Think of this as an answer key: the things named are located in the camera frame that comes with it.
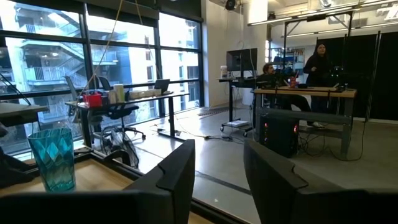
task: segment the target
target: speaker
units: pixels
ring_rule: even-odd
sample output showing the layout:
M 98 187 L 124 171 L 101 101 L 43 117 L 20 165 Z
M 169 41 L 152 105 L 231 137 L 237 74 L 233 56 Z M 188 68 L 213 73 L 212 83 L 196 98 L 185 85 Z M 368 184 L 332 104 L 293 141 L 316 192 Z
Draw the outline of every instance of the speaker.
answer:
M 236 9 L 236 1 L 235 0 L 227 0 L 225 4 L 225 9 L 228 11 L 233 11 Z

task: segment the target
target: chair backrest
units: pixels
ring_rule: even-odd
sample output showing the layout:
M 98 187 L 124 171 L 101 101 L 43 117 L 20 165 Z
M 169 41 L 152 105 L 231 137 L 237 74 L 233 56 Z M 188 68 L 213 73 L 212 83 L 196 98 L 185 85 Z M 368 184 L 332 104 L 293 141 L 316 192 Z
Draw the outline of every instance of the chair backrest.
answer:
M 75 89 L 75 86 L 73 85 L 72 80 L 70 79 L 69 76 L 65 76 L 65 79 L 67 80 L 67 83 L 68 83 L 70 92 L 71 92 L 71 94 L 72 94 L 73 100 L 77 100 L 77 96 L 78 96 L 78 95 L 77 95 L 77 91 L 76 91 L 76 89 Z
M 112 90 L 111 84 L 109 84 L 109 81 L 105 77 L 98 77 L 98 79 L 101 82 L 104 90 Z

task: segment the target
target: man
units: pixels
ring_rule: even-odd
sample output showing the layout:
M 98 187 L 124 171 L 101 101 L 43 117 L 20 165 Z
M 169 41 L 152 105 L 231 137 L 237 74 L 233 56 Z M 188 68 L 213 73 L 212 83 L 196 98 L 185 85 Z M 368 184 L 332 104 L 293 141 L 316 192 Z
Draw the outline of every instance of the man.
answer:
M 275 77 L 274 66 L 271 63 L 267 63 L 263 66 L 262 75 L 257 77 L 257 81 L 266 81 L 266 82 L 275 82 L 277 86 L 286 86 L 286 82 L 283 79 L 278 79 Z M 284 110 L 292 110 L 292 105 L 300 108 L 301 111 L 311 112 L 311 107 L 308 104 L 307 99 L 304 96 L 300 95 L 283 95 L 281 98 L 282 109 Z M 323 126 L 318 122 L 307 121 L 307 125 L 313 126 L 315 128 L 323 128 Z

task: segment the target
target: teal glass vase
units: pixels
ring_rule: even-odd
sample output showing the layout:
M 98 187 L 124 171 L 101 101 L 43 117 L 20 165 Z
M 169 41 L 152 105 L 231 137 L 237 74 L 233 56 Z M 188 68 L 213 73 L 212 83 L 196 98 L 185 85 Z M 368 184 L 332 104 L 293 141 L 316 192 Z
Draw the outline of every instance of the teal glass vase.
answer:
M 31 134 L 28 141 L 45 190 L 48 192 L 74 190 L 75 162 L 71 129 L 40 131 Z

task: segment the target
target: red box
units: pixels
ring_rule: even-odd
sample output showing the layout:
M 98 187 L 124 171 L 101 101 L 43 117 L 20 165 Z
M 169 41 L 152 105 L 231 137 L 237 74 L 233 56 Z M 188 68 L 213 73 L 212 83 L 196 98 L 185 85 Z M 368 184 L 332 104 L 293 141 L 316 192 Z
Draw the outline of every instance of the red box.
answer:
M 102 106 L 102 96 L 100 94 L 83 95 L 83 100 L 89 108 Z

